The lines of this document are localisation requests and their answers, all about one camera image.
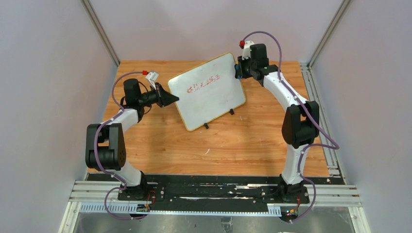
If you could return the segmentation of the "yellow framed whiteboard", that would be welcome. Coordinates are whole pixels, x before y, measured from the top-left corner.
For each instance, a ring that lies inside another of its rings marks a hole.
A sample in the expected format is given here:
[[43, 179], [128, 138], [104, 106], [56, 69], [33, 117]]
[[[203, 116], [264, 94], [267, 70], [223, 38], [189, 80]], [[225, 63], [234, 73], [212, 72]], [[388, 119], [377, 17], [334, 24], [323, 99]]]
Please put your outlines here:
[[235, 78], [235, 57], [224, 53], [168, 81], [170, 92], [188, 131], [234, 110], [246, 102], [240, 80]]

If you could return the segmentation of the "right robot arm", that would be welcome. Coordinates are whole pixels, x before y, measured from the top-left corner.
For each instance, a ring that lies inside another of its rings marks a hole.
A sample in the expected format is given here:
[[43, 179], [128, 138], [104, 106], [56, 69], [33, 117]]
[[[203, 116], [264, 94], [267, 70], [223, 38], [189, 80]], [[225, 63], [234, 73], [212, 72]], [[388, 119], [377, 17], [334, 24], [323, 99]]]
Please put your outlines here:
[[285, 196], [301, 192], [301, 177], [306, 161], [304, 148], [313, 144], [319, 135], [319, 105], [298, 94], [276, 65], [270, 65], [264, 44], [240, 41], [242, 55], [235, 65], [237, 79], [254, 78], [270, 91], [285, 111], [281, 128], [287, 144], [284, 169], [280, 175], [278, 193]]

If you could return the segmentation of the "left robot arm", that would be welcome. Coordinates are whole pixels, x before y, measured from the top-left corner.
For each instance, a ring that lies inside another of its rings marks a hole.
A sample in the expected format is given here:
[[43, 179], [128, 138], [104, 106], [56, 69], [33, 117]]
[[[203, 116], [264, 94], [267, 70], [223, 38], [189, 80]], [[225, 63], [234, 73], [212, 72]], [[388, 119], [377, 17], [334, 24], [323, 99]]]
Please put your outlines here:
[[128, 79], [123, 83], [124, 97], [120, 100], [120, 110], [109, 120], [90, 124], [86, 130], [85, 162], [88, 168], [101, 171], [121, 182], [123, 189], [145, 195], [148, 192], [147, 180], [142, 171], [128, 161], [124, 133], [141, 122], [145, 107], [156, 104], [166, 107], [179, 101], [179, 98], [166, 91], [161, 84], [146, 92], [140, 89], [140, 81]]

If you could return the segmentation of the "blue whiteboard eraser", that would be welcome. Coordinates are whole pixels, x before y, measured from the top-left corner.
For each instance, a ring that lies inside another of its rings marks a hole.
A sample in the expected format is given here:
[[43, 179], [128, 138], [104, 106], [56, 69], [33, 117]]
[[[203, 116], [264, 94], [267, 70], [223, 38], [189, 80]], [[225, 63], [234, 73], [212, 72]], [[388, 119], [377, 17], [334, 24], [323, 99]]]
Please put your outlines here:
[[235, 64], [235, 78], [236, 79], [241, 79], [241, 72], [240, 72], [240, 66], [238, 64]]

